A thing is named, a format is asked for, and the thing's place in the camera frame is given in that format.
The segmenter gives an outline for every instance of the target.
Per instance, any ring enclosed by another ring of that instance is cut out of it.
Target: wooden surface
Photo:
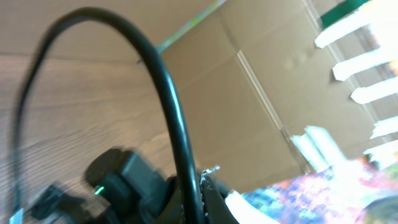
[[[0,55],[0,220],[10,189],[10,111],[29,63],[29,57]],[[143,65],[48,59],[26,118],[26,199],[56,180],[86,190],[82,173],[113,146],[135,147],[165,175],[175,172],[165,119]]]

